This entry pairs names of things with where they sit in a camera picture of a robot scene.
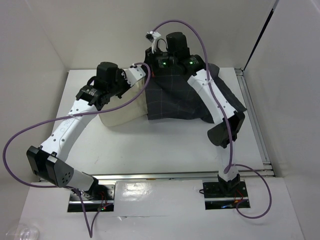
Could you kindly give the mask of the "cream yellow pillow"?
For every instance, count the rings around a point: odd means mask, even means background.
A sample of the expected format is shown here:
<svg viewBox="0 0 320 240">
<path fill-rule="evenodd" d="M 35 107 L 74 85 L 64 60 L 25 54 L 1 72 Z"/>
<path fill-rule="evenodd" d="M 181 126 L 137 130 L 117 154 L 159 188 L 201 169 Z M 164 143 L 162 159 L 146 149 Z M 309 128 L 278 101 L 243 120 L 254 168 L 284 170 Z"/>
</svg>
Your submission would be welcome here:
<svg viewBox="0 0 320 240">
<path fill-rule="evenodd" d="M 123 105 L 135 97 L 140 90 L 144 87 L 145 80 L 142 79 L 137 82 L 134 86 L 132 86 L 127 92 L 125 92 L 121 98 L 117 96 L 113 96 L 110 99 L 110 102 L 106 104 L 102 110 L 109 110 L 116 108 L 120 105 Z M 101 122 L 107 127 L 115 127 L 118 125 L 122 125 L 128 123 L 132 120 L 135 120 L 139 117 L 145 116 L 148 114 L 147 109 L 147 101 L 146 101 L 146 94 L 143 91 L 141 95 L 135 99 L 130 104 L 106 113 L 99 114 L 99 118 Z"/>
</svg>

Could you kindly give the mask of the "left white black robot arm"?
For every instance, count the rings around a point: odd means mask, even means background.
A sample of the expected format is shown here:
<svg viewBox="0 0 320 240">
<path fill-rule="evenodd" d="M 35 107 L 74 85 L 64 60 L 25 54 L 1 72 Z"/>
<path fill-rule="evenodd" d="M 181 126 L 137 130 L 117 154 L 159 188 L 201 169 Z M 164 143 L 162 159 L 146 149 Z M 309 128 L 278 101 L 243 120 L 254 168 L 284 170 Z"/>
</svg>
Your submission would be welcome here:
<svg viewBox="0 0 320 240">
<path fill-rule="evenodd" d="M 106 191 L 95 177 L 76 170 L 66 161 L 73 145 L 96 113 L 113 96 L 121 97 L 130 89 L 127 73 L 112 62 L 102 62 L 97 66 L 96 75 L 77 93 L 68 113 L 70 118 L 63 120 L 39 147 L 30 146 L 27 150 L 27 159 L 36 176 L 59 188 L 76 188 L 88 200 L 99 198 Z"/>
</svg>

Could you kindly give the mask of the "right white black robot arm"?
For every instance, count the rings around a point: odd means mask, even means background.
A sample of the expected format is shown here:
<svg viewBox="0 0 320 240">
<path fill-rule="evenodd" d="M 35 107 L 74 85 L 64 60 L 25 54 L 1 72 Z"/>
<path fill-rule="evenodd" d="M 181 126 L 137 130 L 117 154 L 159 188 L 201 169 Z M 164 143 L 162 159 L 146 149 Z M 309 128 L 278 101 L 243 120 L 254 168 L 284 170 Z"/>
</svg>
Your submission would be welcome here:
<svg viewBox="0 0 320 240">
<path fill-rule="evenodd" d="M 193 88 L 209 111 L 213 127 L 207 131 L 207 137 L 220 154 L 218 190 L 223 196 L 230 196 L 240 184 L 233 157 L 234 143 L 245 119 L 245 107 L 219 77 L 211 76 L 208 63 L 190 53 L 182 32 L 166 36 L 165 51 L 158 47 L 160 33 L 150 31 L 145 37 L 151 42 L 145 51 L 145 62 L 153 73 L 162 76 L 174 70 Z"/>
</svg>

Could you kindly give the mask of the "dark grey plaid pillowcase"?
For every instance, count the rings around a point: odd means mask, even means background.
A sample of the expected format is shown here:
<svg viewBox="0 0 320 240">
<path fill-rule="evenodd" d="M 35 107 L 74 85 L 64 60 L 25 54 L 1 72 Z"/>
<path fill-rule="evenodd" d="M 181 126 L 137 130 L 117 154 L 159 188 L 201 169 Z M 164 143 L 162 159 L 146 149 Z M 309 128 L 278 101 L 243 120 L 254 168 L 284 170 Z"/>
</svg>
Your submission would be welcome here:
<svg viewBox="0 0 320 240">
<path fill-rule="evenodd" d="M 150 67 L 152 77 L 145 89 L 148 120 L 201 119 L 213 124 L 210 111 L 175 67 Z"/>
</svg>

